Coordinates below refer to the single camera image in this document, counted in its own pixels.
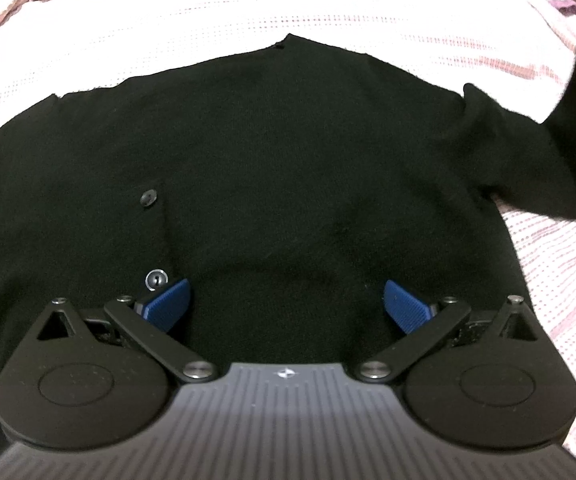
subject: white logo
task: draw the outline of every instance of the white logo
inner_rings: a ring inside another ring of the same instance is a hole
[[[298,375],[297,372],[291,370],[290,368],[283,368],[282,370],[279,370],[278,372],[275,373],[282,379],[290,379],[291,377],[295,377],[295,375]]]

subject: bed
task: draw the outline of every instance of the bed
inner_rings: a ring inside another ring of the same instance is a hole
[[[0,0],[0,126],[51,94],[249,52],[287,33],[365,52],[544,120],[576,16],[548,0]],[[498,207],[537,316],[576,379],[576,221]],[[576,456],[576,419],[565,447]]]

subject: button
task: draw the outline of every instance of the button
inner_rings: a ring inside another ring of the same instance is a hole
[[[148,290],[156,290],[168,283],[168,275],[161,269],[154,269],[146,276]]]
[[[157,192],[154,189],[149,189],[142,195],[139,203],[144,207],[150,207],[155,203],[155,200],[157,200]]]

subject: triangular cutout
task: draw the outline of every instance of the triangular cutout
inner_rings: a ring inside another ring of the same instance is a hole
[[[520,339],[521,341],[537,341],[530,325],[519,312],[510,315],[500,336],[508,339]]]
[[[74,330],[70,326],[66,315],[61,311],[56,311],[50,314],[48,321],[39,333],[39,336],[37,336],[37,339],[39,339],[39,341],[48,341],[49,339],[70,337],[73,334]]]

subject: ribbed panel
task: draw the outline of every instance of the ribbed panel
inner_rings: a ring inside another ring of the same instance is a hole
[[[340,365],[232,366],[183,387],[148,430],[103,450],[60,454],[15,444],[0,480],[576,480],[550,446],[516,456],[446,444],[386,386]]]

